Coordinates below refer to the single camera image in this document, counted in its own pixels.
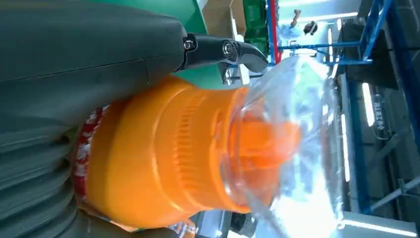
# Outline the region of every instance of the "orange cap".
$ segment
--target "orange cap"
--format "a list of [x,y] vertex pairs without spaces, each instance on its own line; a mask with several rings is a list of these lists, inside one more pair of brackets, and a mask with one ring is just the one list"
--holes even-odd
[[[214,208],[249,212],[246,202],[234,199],[241,191],[226,191],[224,171],[245,171],[247,178],[256,175],[252,167],[265,171],[261,179],[250,179],[257,187],[278,179],[273,167],[286,154],[268,152],[282,140],[268,124],[250,122],[241,128],[241,162],[229,162],[234,113],[246,93],[198,89],[169,76],[156,88],[112,104],[91,146],[88,202],[112,220],[141,228],[165,227]],[[226,161],[234,167],[223,168]]]

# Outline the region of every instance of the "blue metal frame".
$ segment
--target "blue metal frame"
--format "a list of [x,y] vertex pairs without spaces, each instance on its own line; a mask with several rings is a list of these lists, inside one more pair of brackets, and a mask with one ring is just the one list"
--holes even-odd
[[366,21],[366,26],[363,30],[362,37],[359,41],[355,42],[342,42],[335,44],[318,44],[318,45],[294,45],[286,47],[278,47],[279,51],[283,50],[295,50],[295,49],[314,49],[318,51],[318,48],[334,47],[358,47],[359,59],[346,59],[340,58],[339,62],[327,62],[327,64],[369,64],[372,63],[369,60],[373,46],[375,45],[376,39],[380,33],[383,23],[387,17],[390,5],[393,0],[374,0],[370,9],[369,16]]
[[[393,2],[387,16],[387,22],[394,49],[406,49],[407,42],[404,37],[403,27]],[[410,52],[399,50],[394,51],[394,53],[398,63],[400,88],[404,91],[417,150],[420,154],[420,79],[414,70]]]

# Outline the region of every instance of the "green panel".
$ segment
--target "green panel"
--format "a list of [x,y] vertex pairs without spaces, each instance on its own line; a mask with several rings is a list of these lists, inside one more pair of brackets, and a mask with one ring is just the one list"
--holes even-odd
[[[196,0],[92,0],[132,6],[179,19],[188,32],[207,33],[203,15]],[[200,87],[223,88],[217,65],[189,69],[175,75]]]
[[244,0],[244,13],[247,29],[264,27],[267,20],[265,0]]

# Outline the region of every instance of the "ceiling light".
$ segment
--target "ceiling light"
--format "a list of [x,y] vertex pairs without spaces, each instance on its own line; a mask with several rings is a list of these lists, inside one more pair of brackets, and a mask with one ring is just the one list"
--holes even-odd
[[350,181],[349,146],[347,144],[346,116],[341,114],[341,130],[343,133],[344,178]]
[[343,23],[341,22],[341,19],[337,20],[337,30],[341,31],[341,27],[343,26]]
[[[328,29],[328,44],[332,44],[332,31],[331,28]],[[332,46],[328,47],[328,53],[329,53],[329,61],[332,62],[333,61],[333,56],[332,56]]]
[[372,97],[370,96],[369,84],[363,83],[362,91],[363,91],[363,99],[365,100],[367,124],[369,126],[372,126],[373,123],[375,122],[375,117],[373,115]]
[[407,237],[417,237],[417,234],[414,232],[399,230],[395,228],[389,228],[389,227],[383,227],[378,225],[373,225],[369,223],[363,223],[363,222],[357,222],[357,221],[351,221],[351,220],[343,220],[341,221],[344,225],[354,226],[354,227],[360,227],[360,228],[366,228],[370,230],[376,230],[381,232],[387,232],[392,234],[397,234],[401,236],[407,236]]
[[332,68],[332,72],[331,72],[331,78],[335,78],[335,76],[337,75],[337,69],[338,69],[338,62],[340,61],[340,58],[339,57],[337,57],[336,59],[335,59],[335,64],[334,64],[334,66],[333,66],[333,68]]

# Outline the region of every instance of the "fluorescent light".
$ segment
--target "fluorescent light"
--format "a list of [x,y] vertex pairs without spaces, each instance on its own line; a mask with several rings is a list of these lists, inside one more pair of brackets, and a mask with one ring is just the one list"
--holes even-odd
[[[339,57],[335,58],[335,62],[339,62],[339,61],[340,61]],[[333,68],[332,68],[332,72],[331,72],[331,76],[330,76],[331,78],[335,78],[335,76],[337,74],[337,69],[338,69],[338,64],[335,63]]]
[[331,28],[328,29],[328,43],[331,45],[332,44],[332,32],[331,32]]
[[341,31],[341,27],[343,26],[343,22],[341,22],[341,19],[337,20],[337,30]]
[[373,115],[372,97],[370,96],[369,84],[363,83],[362,90],[363,90],[363,98],[365,100],[367,124],[369,126],[372,126],[373,123],[375,122],[375,117]]
[[399,229],[394,229],[394,228],[389,228],[389,227],[383,227],[383,226],[373,225],[369,223],[363,223],[363,222],[357,222],[357,221],[351,221],[351,220],[342,220],[341,223],[344,225],[366,228],[366,229],[376,230],[380,232],[387,232],[387,233],[397,234],[401,236],[417,237],[417,234],[414,232],[409,232],[409,231],[404,231],[404,230],[399,230]]
[[305,4],[312,4],[318,2],[326,2],[330,0],[300,0],[300,1],[280,1],[278,3],[279,6],[298,6],[298,5],[305,5]]
[[[337,18],[345,18],[345,17],[353,17],[357,16],[358,12],[350,12],[350,13],[341,13],[341,14],[333,14],[333,15],[323,15],[323,16],[315,16],[315,17],[300,17],[298,22],[311,22],[311,21],[325,21]],[[290,20],[279,20],[279,24],[290,24]]]
[[341,130],[343,133],[344,178],[350,181],[349,146],[347,144],[346,116],[341,114]]
[[[328,44],[332,44],[332,31],[331,28],[328,29]],[[329,53],[329,61],[332,62],[333,61],[333,56],[332,56],[332,46],[328,47],[328,53]]]

